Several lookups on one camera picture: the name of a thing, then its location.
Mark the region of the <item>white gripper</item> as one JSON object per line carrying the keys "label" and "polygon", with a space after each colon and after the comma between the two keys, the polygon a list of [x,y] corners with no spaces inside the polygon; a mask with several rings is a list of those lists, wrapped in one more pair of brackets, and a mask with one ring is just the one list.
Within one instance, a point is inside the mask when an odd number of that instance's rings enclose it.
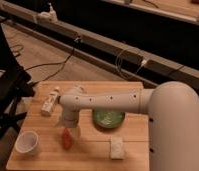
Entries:
{"label": "white gripper", "polygon": [[70,129],[70,134],[73,139],[79,139],[81,137],[81,129],[78,126],[79,115],[60,115],[58,117],[57,126],[64,126]]}

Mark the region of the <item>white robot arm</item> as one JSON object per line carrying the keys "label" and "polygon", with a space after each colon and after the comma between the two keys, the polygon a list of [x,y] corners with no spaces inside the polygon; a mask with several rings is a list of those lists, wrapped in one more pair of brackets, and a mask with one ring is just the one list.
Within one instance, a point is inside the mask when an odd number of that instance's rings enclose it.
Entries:
{"label": "white robot arm", "polygon": [[146,114],[150,171],[199,171],[199,96],[185,83],[104,94],[87,94],[76,86],[61,95],[59,104],[59,123],[67,128],[78,125],[82,109]]}

